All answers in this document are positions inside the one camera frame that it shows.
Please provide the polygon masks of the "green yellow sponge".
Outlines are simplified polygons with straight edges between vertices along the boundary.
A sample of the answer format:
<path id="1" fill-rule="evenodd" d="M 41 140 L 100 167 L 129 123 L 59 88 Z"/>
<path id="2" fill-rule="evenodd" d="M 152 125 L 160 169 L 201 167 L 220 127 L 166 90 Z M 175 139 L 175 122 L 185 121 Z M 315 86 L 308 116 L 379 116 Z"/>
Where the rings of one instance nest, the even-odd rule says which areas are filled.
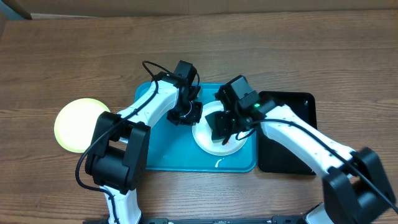
<path id="1" fill-rule="evenodd" d="M 224 111 L 215 111 L 205 116 L 211 129 L 211 139 L 221 140 L 228 134 L 228 114 Z"/>

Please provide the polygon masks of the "white plate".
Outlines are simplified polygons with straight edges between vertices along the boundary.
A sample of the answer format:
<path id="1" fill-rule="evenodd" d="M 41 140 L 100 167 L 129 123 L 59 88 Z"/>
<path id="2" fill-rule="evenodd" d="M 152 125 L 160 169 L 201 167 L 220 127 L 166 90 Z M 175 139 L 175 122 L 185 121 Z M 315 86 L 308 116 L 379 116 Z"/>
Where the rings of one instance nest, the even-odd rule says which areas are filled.
<path id="1" fill-rule="evenodd" d="M 212 139 L 213 129 L 205 116 L 217 112 L 224 111 L 224 106 L 220 101 L 212 101 L 203 106 L 203 112 L 200 121 L 192 128 L 193 138 L 197 145 L 205 152 L 215 156 L 228 156 L 238 151 L 249 150 L 252 143 L 249 138 L 236 140 L 237 134 L 233 134 L 225 145 L 222 145 L 224 138 Z"/>

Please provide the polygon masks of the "yellow-green plate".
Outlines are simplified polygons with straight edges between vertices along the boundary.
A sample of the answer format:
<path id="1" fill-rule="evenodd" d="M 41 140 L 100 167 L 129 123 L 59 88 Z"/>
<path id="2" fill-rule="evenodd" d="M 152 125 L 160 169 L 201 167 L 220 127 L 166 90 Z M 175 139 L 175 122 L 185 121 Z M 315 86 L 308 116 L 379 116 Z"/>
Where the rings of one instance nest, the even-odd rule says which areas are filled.
<path id="1" fill-rule="evenodd" d="M 56 117 L 54 135 L 64 149 L 83 153 L 91 144 L 96 121 L 104 111 L 110 112 L 102 102 L 80 98 L 64 106 Z"/>

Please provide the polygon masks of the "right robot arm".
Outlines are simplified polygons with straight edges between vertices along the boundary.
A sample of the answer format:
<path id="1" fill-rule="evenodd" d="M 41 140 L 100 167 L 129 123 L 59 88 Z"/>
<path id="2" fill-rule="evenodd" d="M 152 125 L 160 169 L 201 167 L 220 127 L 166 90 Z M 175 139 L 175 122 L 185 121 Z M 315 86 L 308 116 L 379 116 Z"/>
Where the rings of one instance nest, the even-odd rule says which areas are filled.
<path id="1" fill-rule="evenodd" d="M 372 149 L 355 151 L 330 139 L 273 99 L 221 103 L 223 111 L 206 116 L 214 139 L 262 132 L 322 179 L 323 202 L 298 223 L 371 223 L 389 208 L 397 210 L 381 160 Z"/>

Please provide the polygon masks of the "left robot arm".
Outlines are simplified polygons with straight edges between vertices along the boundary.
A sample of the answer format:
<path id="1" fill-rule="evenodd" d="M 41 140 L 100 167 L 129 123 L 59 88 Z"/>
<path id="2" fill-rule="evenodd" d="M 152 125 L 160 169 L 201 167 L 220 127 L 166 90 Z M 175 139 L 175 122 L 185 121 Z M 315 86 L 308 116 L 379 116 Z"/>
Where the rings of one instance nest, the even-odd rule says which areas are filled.
<path id="1" fill-rule="evenodd" d="M 140 222 L 136 189 L 146 168 L 151 129 L 163 115 L 176 126 L 199 122 L 202 104 L 195 99 L 200 86 L 193 82 L 198 77 L 197 72 L 160 72 L 130 107 L 99 115 L 75 178 L 81 187 L 105 194 L 105 223 Z"/>

